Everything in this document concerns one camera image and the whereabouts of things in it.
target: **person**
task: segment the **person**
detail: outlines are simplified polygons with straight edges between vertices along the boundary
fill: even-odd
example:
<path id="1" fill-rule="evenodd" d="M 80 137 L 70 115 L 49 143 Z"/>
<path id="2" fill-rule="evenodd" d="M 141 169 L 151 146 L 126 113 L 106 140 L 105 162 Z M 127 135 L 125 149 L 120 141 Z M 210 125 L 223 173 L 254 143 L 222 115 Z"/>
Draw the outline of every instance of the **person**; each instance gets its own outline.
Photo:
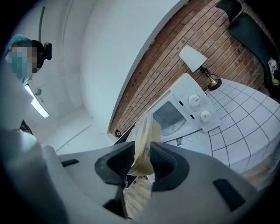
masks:
<path id="1" fill-rule="evenodd" d="M 12 73 L 26 85 L 32 75 L 42 67 L 45 60 L 44 51 L 44 46 L 39 41 L 17 34 L 8 42 L 4 54 Z"/>

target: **wooden floor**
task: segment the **wooden floor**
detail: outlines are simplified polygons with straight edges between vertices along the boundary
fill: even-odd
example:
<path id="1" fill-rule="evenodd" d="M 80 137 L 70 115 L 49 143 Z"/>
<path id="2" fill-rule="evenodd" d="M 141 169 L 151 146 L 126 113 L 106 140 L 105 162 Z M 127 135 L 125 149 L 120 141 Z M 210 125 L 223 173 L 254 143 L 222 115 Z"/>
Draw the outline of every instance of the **wooden floor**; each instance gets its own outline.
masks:
<path id="1" fill-rule="evenodd" d="M 268 157 L 259 165 L 241 175 L 254 187 L 261 190 L 271 184 L 273 175 L 270 172 L 272 158 Z M 124 190 L 124 200 L 128 217 L 134 219 L 145 207 L 151 197 L 151 184 L 144 177 L 138 177 L 129 188 Z"/>

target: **plastic bag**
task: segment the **plastic bag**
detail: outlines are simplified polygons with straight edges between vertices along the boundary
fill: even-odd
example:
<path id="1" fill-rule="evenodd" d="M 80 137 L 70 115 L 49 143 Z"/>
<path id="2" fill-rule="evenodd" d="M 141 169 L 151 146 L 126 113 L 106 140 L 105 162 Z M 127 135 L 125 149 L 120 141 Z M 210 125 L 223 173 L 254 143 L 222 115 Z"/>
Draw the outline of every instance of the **plastic bag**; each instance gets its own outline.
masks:
<path id="1" fill-rule="evenodd" d="M 160 142 L 160 125 L 153 119 L 151 113 L 146 113 L 136 123 L 127 137 L 127 142 L 135 142 L 134 163 L 128 174 L 132 176 L 146 176 L 154 173 L 150 162 L 151 141 Z"/>

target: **microwave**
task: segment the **microwave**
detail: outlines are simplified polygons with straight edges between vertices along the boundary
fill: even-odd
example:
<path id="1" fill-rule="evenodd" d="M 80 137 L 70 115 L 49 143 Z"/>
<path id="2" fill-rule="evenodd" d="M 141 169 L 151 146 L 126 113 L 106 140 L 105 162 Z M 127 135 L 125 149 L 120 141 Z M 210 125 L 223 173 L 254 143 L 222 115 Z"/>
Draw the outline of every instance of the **microwave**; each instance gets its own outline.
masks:
<path id="1" fill-rule="evenodd" d="M 220 125 L 213 104 L 187 73 L 183 74 L 149 109 L 161 126 L 161 142 L 170 141 L 200 129 L 208 132 Z"/>

